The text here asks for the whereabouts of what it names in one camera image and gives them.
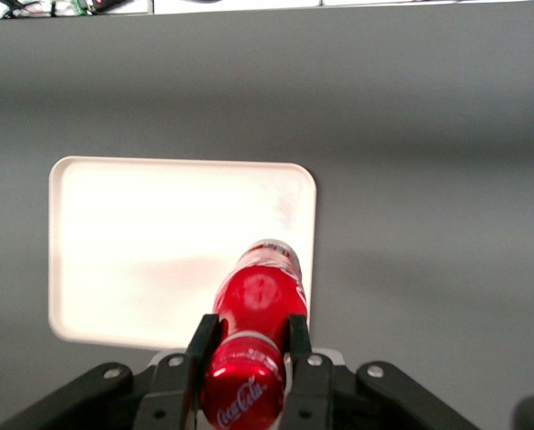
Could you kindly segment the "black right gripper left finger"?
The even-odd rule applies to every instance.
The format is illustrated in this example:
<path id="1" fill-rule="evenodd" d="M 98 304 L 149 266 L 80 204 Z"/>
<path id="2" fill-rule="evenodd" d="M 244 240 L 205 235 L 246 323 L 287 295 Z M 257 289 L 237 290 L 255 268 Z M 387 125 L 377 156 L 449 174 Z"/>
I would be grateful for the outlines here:
<path id="1" fill-rule="evenodd" d="M 220 319 L 202 317 L 186 350 L 162 352 L 135 414 L 135 429 L 195 429 L 202 379 L 220 340 Z"/>

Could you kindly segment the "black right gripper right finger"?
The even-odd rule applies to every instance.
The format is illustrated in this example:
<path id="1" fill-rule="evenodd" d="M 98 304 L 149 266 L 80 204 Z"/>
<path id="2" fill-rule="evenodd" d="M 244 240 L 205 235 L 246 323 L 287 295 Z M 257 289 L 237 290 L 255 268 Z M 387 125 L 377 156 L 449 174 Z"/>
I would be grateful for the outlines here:
<path id="1" fill-rule="evenodd" d="M 288 322 L 292 382 L 279 429 L 332 429 L 333 363 L 313 352 L 305 315 L 291 314 Z"/>

